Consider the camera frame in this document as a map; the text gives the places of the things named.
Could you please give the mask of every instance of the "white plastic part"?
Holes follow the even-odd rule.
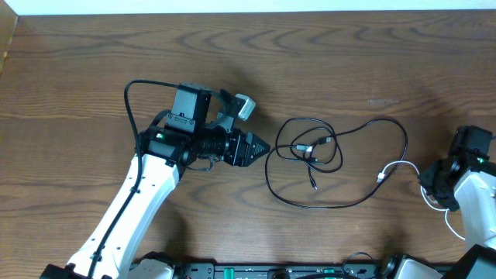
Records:
[[[171,279],[174,271],[166,263],[158,260],[145,259],[135,269],[131,270],[128,279]]]
[[[496,177],[466,172],[455,186],[467,249],[474,244],[496,249]]]
[[[141,242],[152,218],[164,199],[179,182],[177,167],[169,167],[166,160],[149,154],[143,155],[143,178],[139,183],[139,193],[135,193],[126,210],[116,223],[102,251],[102,260],[97,262],[94,278],[108,275],[112,279],[127,278],[138,245]],[[136,183],[138,157],[131,160],[131,168],[126,180],[114,201],[91,234],[86,243],[67,262],[75,264],[74,272],[86,276],[91,264],[91,256],[96,251],[110,223]]]
[[[377,183],[381,182],[384,179],[385,176],[386,176],[385,173],[379,173],[377,175]]]
[[[236,94],[235,97],[245,101],[245,105],[241,108],[241,110],[238,113],[238,118],[243,121],[246,121],[250,117],[251,113],[255,109],[255,105],[257,104],[255,104],[255,101],[252,100],[250,97],[242,94]]]
[[[405,259],[400,263],[394,279],[440,279],[442,275],[416,260]]]
[[[313,150],[313,146],[308,146],[308,145],[305,145],[305,144],[297,144],[296,145],[296,150],[305,151],[305,152],[311,152]]]

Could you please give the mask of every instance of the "cable plug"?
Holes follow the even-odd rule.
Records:
[[[312,185],[312,188],[317,190],[317,182],[315,182],[315,179],[313,179],[313,177],[310,177],[310,184]]]
[[[318,141],[319,144],[325,144],[325,143],[330,143],[330,142],[332,142],[331,136],[323,136],[323,137],[319,138],[319,141]]]
[[[380,172],[377,175],[377,183],[381,182],[384,179],[385,176],[386,176],[386,174],[384,172]]]
[[[296,145],[296,150],[305,151],[305,152],[311,152],[313,150],[313,146],[309,146],[309,145],[306,145],[306,144],[297,144]]]

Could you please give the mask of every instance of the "white cable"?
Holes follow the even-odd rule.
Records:
[[[448,209],[444,209],[444,208],[435,208],[434,206],[432,206],[432,205],[430,204],[430,202],[429,202],[429,201],[427,201],[427,198],[425,198],[425,189],[424,189],[422,186],[420,186],[420,194],[422,194],[422,197],[424,198],[425,203],[426,203],[426,204],[427,204],[430,208],[432,208],[432,209],[434,209],[434,210],[436,210],[436,211],[441,211],[441,212],[448,211]]]
[[[389,166],[391,166],[392,164],[409,164],[410,166],[412,166],[413,168],[415,168],[415,171],[417,172],[417,174],[420,175],[419,169],[417,168],[417,166],[415,166],[414,163],[412,163],[410,161],[404,161],[404,160],[390,162],[389,164],[386,165],[386,167],[384,167],[384,169],[382,170],[382,172],[385,173],[386,172],[386,169]]]
[[[431,203],[433,203],[434,205],[437,205],[437,204],[438,204],[438,202],[437,202],[437,201],[432,200],[432,198],[431,198],[430,196],[427,196],[427,199],[428,199]]]
[[[458,238],[461,240],[465,240],[465,237],[456,233],[455,230],[450,226],[450,224],[448,222],[448,212],[449,212],[449,210],[446,210],[446,213],[444,214],[444,221],[446,221],[446,225],[448,226],[449,229],[451,229],[451,231],[455,234],[455,236],[458,236]]]
[[[415,171],[417,172],[417,175],[420,175],[419,169],[417,168],[417,166],[415,166],[414,163],[412,163],[410,161],[406,161],[406,160],[398,160],[398,161],[390,162],[389,164],[386,165],[386,167],[384,167],[384,169],[382,170],[382,172],[380,172],[379,175],[377,176],[377,182],[381,182],[382,181],[382,179],[386,175],[385,173],[386,173],[387,168],[389,166],[391,166],[392,164],[409,164],[409,165],[411,165],[415,169]],[[436,210],[438,212],[445,212],[444,213],[444,221],[446,222],[446,225],[448,226],[448,228],[451,230],[451,232],[453,232],[455,234],[455,236],[458,236],[458,238],[460,238],[461,240],[465,240],[465,238],[462,237],[461,235],[459,235],[458,233],[456,233],[455,230],[449,224],[449,222],[448,222],[448,211],[449,211],[449,209],[436,208],[436,207],[432,206],[430,204],[430,202],[427,201],[427,198],[425,197],[425,189],[421,185],[420,185],[420,194],[424,198],[425,203],[430,208],[432,208],[432,209],[434,209],[434,210]]]

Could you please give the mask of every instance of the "white wall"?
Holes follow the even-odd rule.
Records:
[[[20,16],[496,9],[496,0],[5,0]]]

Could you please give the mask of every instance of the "black wire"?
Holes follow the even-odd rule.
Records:
[[[107,231],[105,232],[105,235],[103,235],[102,241],[100,241],[100,244],[98,245],[97,250],[93,253],[93,259],[91,260],[90,269],[88,271],[88,278],[89,279],[93,278],[93,273],[95,272],[96,263],[98,262],[100,256],[102,255],[102,250],[103,250],[103,247],[105,246],[105,242],[107,241],[108,237],[110,236],[110,233],[114,229],[115,225],[119,221],[119,218],[121,217],[123,212],[126,210],[127,205],[131,202],[131,199],[133,198],[134,194],[138,191],[138,187],[140,186],[141,174],[143,172],[143,162],[142,162],[143,155],[141,154],[141,149],[140,149],[140,145],[139,145],[140,144],[140,138],[138,136],[138,129],[136,128],[136,123],[134,122],[134,117],[133,117],[133,113],[131,112],[131,106],[129,105],[129,96],[128,96],[129,88],[131,87],[131,85],[139,84],[139,83],[140,84],[155,84],[155,85],[162,85],[162,86],[177,88],[177,85],[169,84],[166,82],[135,80],[135,81],[129,82],[126,85],[126,88],[124,89],[124,102],[126,103],[127,115],[129,117],[129,122],[131,122],[131,128],[133,129],[134,141],[136,144],[136,155],[138,156],[138,174],[136,177],[136,183],[131,188],[131,192],[129,193],[129,196],[124,201],[124,203],[122,204],[122,207],[115,215],[115,218],[113,219],[112,223],[110,223],[110,226],[108,227]]]
[[[306,131],[304,131],[303,133],[299,134],[296,138],[294,138],[292,141],[291,141],[291,144],[285,144],[285,145],[279,145],[279,136],[281,135],[281,132],[282,130],[284,129],[284,127],[291,121],[313,121],[313,122],[319,122],[325,126],[319,126],[319,127],[314,127],[314,128],[311,128],[311,129],[308,129]],[[275,148],[273,148],[267,155],[267,159],[265,160],[265,181],[267,182],[267,187],[269,188],[270,190],[270,193],[272,193],[272,195],[274,197],[276,197],[278,200],[282,201],[282,202],[285,202],[289,205],[293,205],[293,206],[296,206],[296,207],[299,207],[299,208],[306,208],[306,209],[338,209],[338,208],[349,208],[349,207],[352,207],[354,205],[358,205],[362,202],[365,202],[368,198],[370,198],[376,191],[377,189],[379,189],[379,187],[384,183],[386,182],[389,177],[396,171],[396,169],[398,168],[398,165],[399,164],[396,164],[394,166],[394,168],[389,172],[387,173],[387,175],[384,177],[384,179],[379,182],[377,184],[377,186],[369,193],[367,194],[365,197],[359,199],[358,201],[354,201],[354,202],[351,202],[347,205],[333,205],[333,206],[310,206],[310,205],[302,205],[302,204],[299,204],[295,201],[291,201],[291,200],[288,200],[286,198],[282,198],[280,195],[278,195],[273,189],[272,187],[270,186],[270,181],[269,181],[269,174],[268,174],[268,165],[269,165],[269,159],[270,159],[270,155],[272,155],[272,153],[275,151],[277,153],[277,155],[283,159],[283,160],[289,160],[289,161],[293,161],[293,162],[304,162],[306,165],[307,165],[307,168],[308,168],[308,176],[310,178],[310,183],[312,184],[312,187],[314,188],[317,188],[317,184],[315,182],[315,179],[313,178],[312,176],[312,171],[317,171],[317,172],[320,172],[320,173],[324,173],[324,174],[331,174],[333,172],[336,172],[338,171],[342,166],[343,166],[343,152],[341,151],[341,147],[339,146],[339,143],[338,143],[338,140],[337,140],[337,137],[338,136],[344,136],[344,135],[347,135],[347,134],[350,134],[350,133],[354,133],[356,131],[359,131],[365,127],[367,127],[368,125],[370,124],[373,124],[375,122],[378,122],[378,121],[386,121],[386,122],[392,122],[394,123],[395,125],[397,125],[401,131],[403,132],[403,135],[404,135],[404,138],[405,138],[405,148],[403,149],[403,152],[399,158],[399,160],[403,160],[405,158],[405,154],[406,154],[406,151],[408,149],[408,136],[407,136],[407,133],[406,133],[406,130],[405,128],[403,128],[403,125],[396,119],[393,119],[393,118],[376,118],[376,119],[372,119],[370,120],[369,122],[366,122],[365,124],[363,124],[362,126],[359,126],[355,129],[351,129],[349,131],[345,131],[345,132],[342,132],[342,133],[336,133],[334,131],[334,128],[328,124],[327,122],[325,121],[322,121],[320,119],[313,119],[313,118],[291,118],[291,119],[288,119],[283,125],[282,127],[279,129],[279,132],[277,133],[277,136],[276,136],[276,144],[275,144]],[[325,130],[329,133],[329,136],[330,138],[332,138],[332,140],[334,140],[334,148],[333,148],[333,152],[332,152],[332,156],[330,157],[329,160],[323,162],[323,163],[317,163],[313,160],[312,158],[312,154],[315,150],[315,148],[321,144],[319,142],[320,139],[316,140],[314,143],[312,144],[309,144],[309,146],[312,146],[312,151],[309,151],[309,152],[304,152],[303,153],[303,156],[299,156],[297,155],[293,149],[296,148],[296,145],[295,145],[295,141],[298,140],[299,138],[301,138],[302,136],[306,135],[307,133],[310,133],[312,131],[316,131],[318,129],[322,129],[322,130]],[[280,153],[279,153],[279,149],[280,148],[290,148],[290,151],[291,153],[293,154],[293,158],[291,157],[284,157],[282,156]],[[336,156],[336,153],[339,152],[339,165],[337,167],[334,167],[333,169],[330,169],[330,170],[324,170],[320,167],[316,167],[317,165],[325,165],[325,164],[329,164],[331,161],[334,160],[334,157]]]
[[[365,252],[356,252],[356,253],[352,253],[344,262],[343,262],[343,265],[341,266],[341,268],[343,269],[343,273],[344,274],[348,274],[349,272],[346,272],[346,269],[344,268],[345,265],[348,263],[348,261],[350,261],[351,259],[353,259],[354,257],[356,256],[359,256],[359,255],[364,255],[364,256],[367,256],[369,257],[371,260],[372,260],[372,264],[376,266],[376,269],[374,270],[374,276],[373,277],[370,277],[368,279],[374,279],[377,277],[377,261],[374,260],[374,258],[369,255],[368,253],[365,253]]]
[[[189,167],[189,166],[184,166],[184,167],[189,169],[189,170],[193,170],[193,171],[211,171],[212,168],[214,167],[214,163],[215,163],[214,157],[198,156],[198,159],[208,160],[208,162],[210,163],[209,166],[208,167],[198,167],[198,168]]]
[[[334,273],[334,274],[327,274],[327,273],[310,274],[310,275],[306,275],[303,277],[298,277],[296,279],[318,279],[318,278],[329,278],[329,277],[345,278],[345,279],[359,279],[358,277],[354,277],[353,275],[337,274],[337,273]]]

